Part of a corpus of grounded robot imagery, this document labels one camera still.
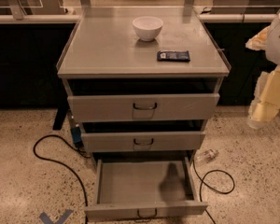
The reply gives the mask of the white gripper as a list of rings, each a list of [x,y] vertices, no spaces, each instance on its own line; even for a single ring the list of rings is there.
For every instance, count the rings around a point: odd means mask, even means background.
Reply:
[[[271,122],[280,111],[280,11],[269,26],[245,43],[248,49],[266,50],[266,58],[278,64],[271,72],[262,72],[248,110],[247,124],[260,129]]]

